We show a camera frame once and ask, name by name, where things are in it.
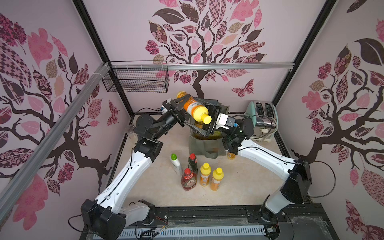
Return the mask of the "green fabric shopping bag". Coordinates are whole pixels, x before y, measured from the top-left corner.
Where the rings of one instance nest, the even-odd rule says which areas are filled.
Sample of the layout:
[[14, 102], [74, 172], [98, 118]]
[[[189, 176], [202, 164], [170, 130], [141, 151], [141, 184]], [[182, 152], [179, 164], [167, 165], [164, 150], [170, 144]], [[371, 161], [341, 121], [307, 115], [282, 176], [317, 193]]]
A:
[[[221, 105], [223, 108], [223, 112], [229, 113], [229, 106], [224, 106], [222, 103], [218, 102], [218, 100], [202, 100], [202, 104], [206, 107], [207, 105]], [[226, 150], [223, 147], [222, 139], [218, 140], [201, 140], [200, 133], [196, 132], [194, 129], [191, 129], [191, 133], [189, 136], [189, 151], [190, 154], [195, 154], [197, 156], [205, 156], [209, 159], [216, 159], [219, 156], [225, 156]]]

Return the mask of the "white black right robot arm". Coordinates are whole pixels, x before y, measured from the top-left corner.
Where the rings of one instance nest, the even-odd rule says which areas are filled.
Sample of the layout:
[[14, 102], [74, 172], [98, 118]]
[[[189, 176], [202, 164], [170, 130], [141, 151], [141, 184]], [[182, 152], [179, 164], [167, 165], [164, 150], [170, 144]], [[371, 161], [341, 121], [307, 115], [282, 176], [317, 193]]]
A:
[[290, 204], [303, 204], [313, 183], [310, 171], [311, 162], [294, 160], [278, 155], [252, 140], [254, 124], [251, 117], [235, 119], [221, 112], [220, 103], [205, 104], [213, 118], [206, 128], [209, 133], [218, 130], [222, 133], [224, 149], [231, 154], [247, 158], [280, 177], [284, 183], [273, 194], [267, 196], [260, 207], [260, 216], [265, 222], [272, 222]]

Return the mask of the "yellow pump soap bottle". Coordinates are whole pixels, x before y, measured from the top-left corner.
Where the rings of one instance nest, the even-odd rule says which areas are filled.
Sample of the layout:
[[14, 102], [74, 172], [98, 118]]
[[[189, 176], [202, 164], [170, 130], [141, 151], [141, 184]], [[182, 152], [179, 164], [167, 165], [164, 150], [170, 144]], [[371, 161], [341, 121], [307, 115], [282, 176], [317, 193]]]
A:
[[207, 137], [206, 136], [200, 137], [200, 139], [201, 140], [218, 140], [218, 139], [221, 139], [222, 137], [223, 136], [221, 132], [215, 131], [213, 134], [208, 135]]

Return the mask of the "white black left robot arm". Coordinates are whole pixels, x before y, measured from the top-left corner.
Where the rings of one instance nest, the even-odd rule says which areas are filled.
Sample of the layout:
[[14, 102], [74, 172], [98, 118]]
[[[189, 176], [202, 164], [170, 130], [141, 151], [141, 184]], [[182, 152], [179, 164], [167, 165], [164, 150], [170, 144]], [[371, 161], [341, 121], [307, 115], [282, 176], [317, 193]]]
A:
[[166, 110], [160, 118], [154, 119], [149, 114], [137, 118], [135, 134], [138, 141], [132, 149], [132, 155], [121, 172], [95, 200], [86, 200], [81, 206], [80, 217], [86, 228], [85, 234], [96, 234], [104, 240], [116, 240], [123, 229], [131, 224], [154, 221], [155, 207], [147, 201], [138, 201], [123, 213], [123, 203], [129, 192], [145, 170], [159, 155], [163, 143], [162, 135], [175, 125], [184, 126], [189, 115], [184, 104], [190, 95], [163, 102]]

